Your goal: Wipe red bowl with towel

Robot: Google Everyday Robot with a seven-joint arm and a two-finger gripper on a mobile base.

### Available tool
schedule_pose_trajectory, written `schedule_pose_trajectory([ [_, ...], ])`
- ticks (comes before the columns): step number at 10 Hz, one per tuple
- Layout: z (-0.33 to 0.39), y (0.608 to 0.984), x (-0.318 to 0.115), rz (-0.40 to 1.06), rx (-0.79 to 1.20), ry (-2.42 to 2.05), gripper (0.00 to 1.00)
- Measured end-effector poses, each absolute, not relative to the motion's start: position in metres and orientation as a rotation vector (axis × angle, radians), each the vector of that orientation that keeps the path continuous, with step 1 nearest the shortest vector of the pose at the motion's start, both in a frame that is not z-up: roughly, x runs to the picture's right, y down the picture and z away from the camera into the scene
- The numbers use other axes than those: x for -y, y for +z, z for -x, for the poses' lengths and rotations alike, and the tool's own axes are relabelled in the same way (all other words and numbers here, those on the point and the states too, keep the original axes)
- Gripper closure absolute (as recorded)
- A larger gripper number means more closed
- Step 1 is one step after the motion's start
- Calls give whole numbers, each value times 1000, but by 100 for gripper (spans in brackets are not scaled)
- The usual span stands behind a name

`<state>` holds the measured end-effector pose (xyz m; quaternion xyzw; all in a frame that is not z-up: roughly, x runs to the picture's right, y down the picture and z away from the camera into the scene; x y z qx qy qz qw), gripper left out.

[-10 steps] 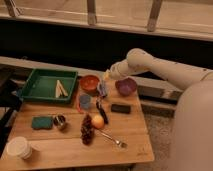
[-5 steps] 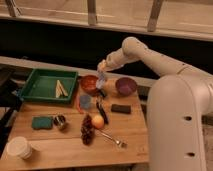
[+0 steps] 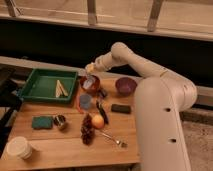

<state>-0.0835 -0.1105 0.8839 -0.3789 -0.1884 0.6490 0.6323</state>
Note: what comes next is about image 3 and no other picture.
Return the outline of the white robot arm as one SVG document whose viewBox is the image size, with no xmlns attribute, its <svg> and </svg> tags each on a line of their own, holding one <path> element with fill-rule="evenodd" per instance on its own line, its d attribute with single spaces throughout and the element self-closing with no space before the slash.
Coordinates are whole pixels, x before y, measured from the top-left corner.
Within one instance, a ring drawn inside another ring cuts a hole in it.
<svg viewBox="0 0 213 171">
<path fill-rule="evenodd" d="M 179 113 L 197 99 L 188 78 L 135 54 L 116 42 L 86 65 L 87 73 L 128 65 L 141 77 L 135 94 L 135 122 L 142 171 L 191 171 Z"/>
</svg>

